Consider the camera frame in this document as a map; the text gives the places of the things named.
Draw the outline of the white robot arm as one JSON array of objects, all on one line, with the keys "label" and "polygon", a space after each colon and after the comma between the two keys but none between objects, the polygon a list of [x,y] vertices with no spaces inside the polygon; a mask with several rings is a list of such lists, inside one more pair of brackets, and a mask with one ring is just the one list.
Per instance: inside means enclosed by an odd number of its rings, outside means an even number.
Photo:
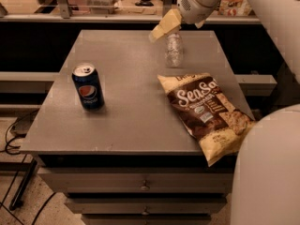
[{"label": "white robot arm", "polygon": [[[177,0],[184,23],[198,24],[220,0]],[[300,0],[248,0],[289,68],[239,150],[231,225],[300,225]]]}]

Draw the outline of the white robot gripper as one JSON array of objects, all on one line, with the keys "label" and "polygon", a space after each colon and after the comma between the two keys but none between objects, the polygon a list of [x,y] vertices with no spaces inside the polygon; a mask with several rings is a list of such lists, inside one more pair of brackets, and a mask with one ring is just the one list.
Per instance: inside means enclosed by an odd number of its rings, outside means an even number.
[{"label": "white robot gripper", "polygon": [[156,42],[166,35],[178,32],[181,28],[181,21],[186,24],[195,24],[197,28],[201,28],[217,5],[218,0],[177,0],[179,10],[177,8],[170,9],[151,31],[149,40]]}]

